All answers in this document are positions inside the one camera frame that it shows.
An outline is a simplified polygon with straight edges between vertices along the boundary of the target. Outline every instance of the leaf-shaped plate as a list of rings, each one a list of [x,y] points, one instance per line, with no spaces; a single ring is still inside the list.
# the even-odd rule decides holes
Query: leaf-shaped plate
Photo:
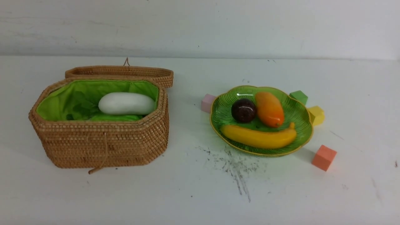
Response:
[[[280,100],[285,114],[285,121],[279,128],[270,128],[265,126],[258,117],[247,124],[237,123],[236,120],[233,119],[231,114],[233,103],[240,98],[248,98],[255,103],[254,96],[259,91],[270,92]],[[274,132],[286,129],[289,127],[290,122],[295,123],[297,137],[294,142],[280,149],[254,148],[230,140],[220,131],[222,125],[230,124],[253,130]],[[285,92],[272,87],[238,86],[232,88],[227,93],[221,94],[214,100],[211,106],[210,124],[218,136],[220,136],[230,146],[250,154],[266,157],[279,157],[293,153],[308,143],[313,135],[313,127],[307,108],[296,99],[291,98]]]

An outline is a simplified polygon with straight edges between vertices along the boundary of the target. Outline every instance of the wicker basket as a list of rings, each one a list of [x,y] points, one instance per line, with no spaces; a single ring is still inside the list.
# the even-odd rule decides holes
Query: wicker basket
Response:
[[[123,75],[138,78],[151,78],[164,88],[170,88],[174,82],[172,70],[140,67],[140,66],[84,66],[76,67],[65,72],[65,78],[97,75]]]
[[[47,87],[29,112],[50,160],[60,168],[93,168],[145,165],[162,154],[168,144],[168,96],[161,84],[145,76],[97,75],[66,78]],[[36,112],[51,92],[78,79],[147,80],[159,89],[158,107],[138,121],[46,121]]]

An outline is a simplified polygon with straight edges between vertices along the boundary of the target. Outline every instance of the green block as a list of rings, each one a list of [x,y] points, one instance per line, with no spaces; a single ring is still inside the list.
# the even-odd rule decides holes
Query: green block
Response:
[[[290,93],[289,96],[301,102],[303,105],[306,105],[308,100],[307,95],[300,90]]]

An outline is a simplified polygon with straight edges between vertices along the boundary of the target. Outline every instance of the green fabric lining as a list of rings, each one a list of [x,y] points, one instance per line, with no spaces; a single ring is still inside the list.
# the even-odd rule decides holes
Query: green fabric lining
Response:
[[[100,99],[112,92],[144,94],[152,98],[157,108],[158,87],[145,81],[74,80],[50,93],[36,109],[47,121],[137,121],[146,115],[107,115],[98,108]]]

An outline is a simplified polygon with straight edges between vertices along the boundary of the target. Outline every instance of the basket handle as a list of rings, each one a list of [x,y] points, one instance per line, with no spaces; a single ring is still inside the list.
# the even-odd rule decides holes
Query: basket handle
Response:
[[[107,144],[107,134],[106,134],[106,132],[104,132],[104,143],[106,145],[106,150],[105,150],[106,156],[104,157],[103,162],[98,167],[89,170],[89,174],[92,174],[92,173],[95,173],[95,172],[101,170],[103,168],[104,163],[106,162],[106,160],[108,158],[108,144]]]
[[[124,64],[123,64],[123,66],[125,66],[125,64],[128,64],[128,66],[130,66],[130,64],[129,64],[129,59],[128,59],[128,58],[126,58],[126,60],[125,60],[125,62],[124,62]]]

